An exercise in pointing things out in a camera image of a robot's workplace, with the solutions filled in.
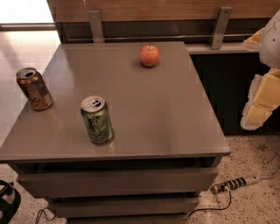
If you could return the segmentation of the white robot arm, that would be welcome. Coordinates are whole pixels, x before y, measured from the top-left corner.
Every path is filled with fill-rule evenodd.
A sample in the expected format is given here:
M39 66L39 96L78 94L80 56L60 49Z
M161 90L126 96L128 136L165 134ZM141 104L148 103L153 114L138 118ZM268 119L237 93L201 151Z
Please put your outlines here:
M242 111L241 127L257 130L280 106L280 10L253 36L242 43L246 49L258 49L260 61L269 67L265 75L256 74Z

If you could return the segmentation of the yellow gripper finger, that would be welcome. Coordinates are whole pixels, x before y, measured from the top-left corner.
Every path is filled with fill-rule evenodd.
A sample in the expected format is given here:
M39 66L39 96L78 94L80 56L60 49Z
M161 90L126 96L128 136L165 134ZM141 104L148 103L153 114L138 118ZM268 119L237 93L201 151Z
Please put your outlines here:
M262 28L256 33L254 33L252 36L250 36L249 38L245 39L242 42L241 46L246 50L258 50L263 31L264 29Z
M264 76L256 74L252 80L248 102L242 111L241 127L257 130L280 106L280 70L270 69Z

